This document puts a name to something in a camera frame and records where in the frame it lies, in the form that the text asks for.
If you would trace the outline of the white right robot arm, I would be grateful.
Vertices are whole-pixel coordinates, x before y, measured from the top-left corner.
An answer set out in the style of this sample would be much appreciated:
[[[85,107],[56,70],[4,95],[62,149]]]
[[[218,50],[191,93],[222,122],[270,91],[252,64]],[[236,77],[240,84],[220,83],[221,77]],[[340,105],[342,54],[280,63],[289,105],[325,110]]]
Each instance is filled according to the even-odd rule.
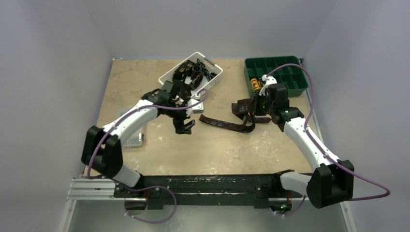
[[[318,140],[308,126],[308,119],[290,105],[288,89],[284,84],[253,87],[251,106],[257,116],[270,116],[297,146],[307,160],[312,173],[284,171],[271,184],[272,192],[279,197],[289,191],[308,197],[315,208],[324,208],[348,201],[353,195],[354,166],[349,160],[340,160]]]

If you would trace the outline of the maroon blue floral tie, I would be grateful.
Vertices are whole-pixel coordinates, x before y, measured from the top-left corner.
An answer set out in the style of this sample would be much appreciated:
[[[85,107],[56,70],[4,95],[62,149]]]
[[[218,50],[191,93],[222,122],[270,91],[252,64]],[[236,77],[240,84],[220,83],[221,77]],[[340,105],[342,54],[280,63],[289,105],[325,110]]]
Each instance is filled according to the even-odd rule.
[[[252,102],[253,99],[241,99],[231,104],[231,114],[236,121],[212,118],[203,114],[200,115],[199,120],[200,122],[215,128],[235,131],[243,134],[253,132],[259,124],[267,124],[271,122],[271,118],[268,116],[256,116],[256,123],[244,123],[244,102],[248,101]]]

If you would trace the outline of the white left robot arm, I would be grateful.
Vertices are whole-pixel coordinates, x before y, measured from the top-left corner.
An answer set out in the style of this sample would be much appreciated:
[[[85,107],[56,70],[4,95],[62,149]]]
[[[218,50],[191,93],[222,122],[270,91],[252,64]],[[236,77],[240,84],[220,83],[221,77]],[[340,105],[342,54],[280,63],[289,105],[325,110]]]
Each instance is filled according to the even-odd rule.
[[[102,176],[121,182],[133,198],[144,193],[141,174],[123,160],[122,144],[139,129],[166,115],[173,121],[176,134],[191,134],[195,121],[190,118],[193,103],[190,87],[181,81],[166,81],[161,88],[144,94],[138,103],[118,119],[103,126],[92,126],[86,133],[81,161]]]

